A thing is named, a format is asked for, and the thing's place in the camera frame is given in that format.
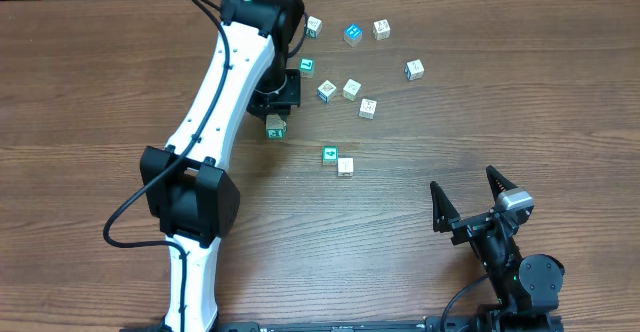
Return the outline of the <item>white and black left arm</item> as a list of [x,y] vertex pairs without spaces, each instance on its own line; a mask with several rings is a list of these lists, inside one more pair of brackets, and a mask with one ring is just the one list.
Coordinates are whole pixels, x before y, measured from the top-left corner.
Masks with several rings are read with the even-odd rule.
[[250,114],[285,122],[301,103],[301,73],[287,60],[303,0],[222,0],[216,50],[194,102],[162,149],[147,147],[141,177],[171,263],[169,309],[160,331],[213,331],[220,243],[240,207],[227,170]]

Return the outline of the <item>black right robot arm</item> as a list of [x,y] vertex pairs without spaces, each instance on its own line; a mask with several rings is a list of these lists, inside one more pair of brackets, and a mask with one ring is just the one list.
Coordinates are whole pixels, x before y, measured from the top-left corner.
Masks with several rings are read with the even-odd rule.
[[[565,268],[546,254],[524,257],[514,240],[534,209],[534,199],[495,167],[486,168],[494,205],[487,212],[463,219],[440,185],[430,183],[433,230],[450,232],[454,245],[467,243],[485,274],[452,297],[439,316],[425,319],[427,331],[562,331],[562,319],[551,312]],[[451,317],[453,305],[468,291],[488,280],[498,302],[481,305],[472,316]]]

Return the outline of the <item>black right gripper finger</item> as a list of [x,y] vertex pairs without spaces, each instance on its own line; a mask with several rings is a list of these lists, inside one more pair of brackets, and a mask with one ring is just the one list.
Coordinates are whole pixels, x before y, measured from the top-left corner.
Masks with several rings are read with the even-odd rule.
[[436,181],[430,183],[430,192],[433,204],[433,230],[440,233],[450,232],[452,224],[460,220],[460,215]]
[[495,202],[502,201],[507,196],[507,191],[517,188],[514,183],[502,175],[492,165],[486,168],[486,175]]

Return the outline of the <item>wooden block yellow side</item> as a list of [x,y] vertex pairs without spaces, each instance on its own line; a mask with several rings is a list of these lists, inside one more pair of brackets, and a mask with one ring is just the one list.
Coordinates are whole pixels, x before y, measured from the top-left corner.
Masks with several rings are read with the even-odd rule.
[[373,119],[377,107],[375,100],[363,98],[359,108],[358,116],[366,119]]

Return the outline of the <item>green top block number 4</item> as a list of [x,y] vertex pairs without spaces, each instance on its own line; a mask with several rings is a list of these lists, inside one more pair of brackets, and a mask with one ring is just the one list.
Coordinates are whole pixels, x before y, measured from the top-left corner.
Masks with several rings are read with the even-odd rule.
[[337,146],[324,146],[322,150],[322,164],[323,165],[336,165],[338,163]]

